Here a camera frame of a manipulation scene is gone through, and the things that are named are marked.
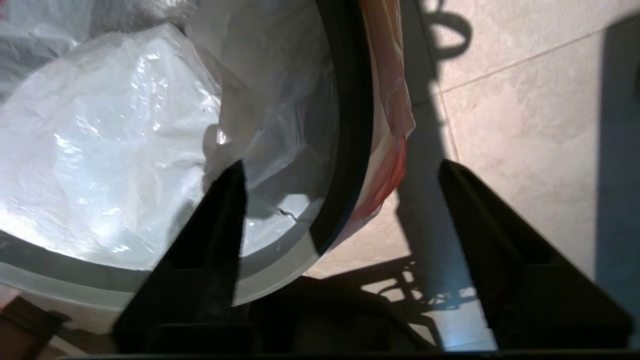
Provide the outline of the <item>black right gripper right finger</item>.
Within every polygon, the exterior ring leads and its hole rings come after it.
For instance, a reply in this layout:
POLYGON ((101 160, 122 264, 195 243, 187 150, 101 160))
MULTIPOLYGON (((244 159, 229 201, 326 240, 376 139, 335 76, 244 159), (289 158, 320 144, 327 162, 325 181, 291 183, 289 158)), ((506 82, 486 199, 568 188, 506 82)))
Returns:
POLYGON ((439 165, 439 186, 499 349, 623 349, 621 305, 466 166, 439 165))

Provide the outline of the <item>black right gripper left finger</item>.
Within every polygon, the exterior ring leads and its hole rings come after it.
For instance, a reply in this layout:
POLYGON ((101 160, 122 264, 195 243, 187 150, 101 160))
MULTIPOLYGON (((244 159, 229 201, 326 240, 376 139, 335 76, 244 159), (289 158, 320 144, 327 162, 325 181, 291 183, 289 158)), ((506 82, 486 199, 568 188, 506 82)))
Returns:
POLYGON ((249 349, 249 326, 233 315, 247 203, 245 167, 236 161, 119 315, 119 351, 249 349))

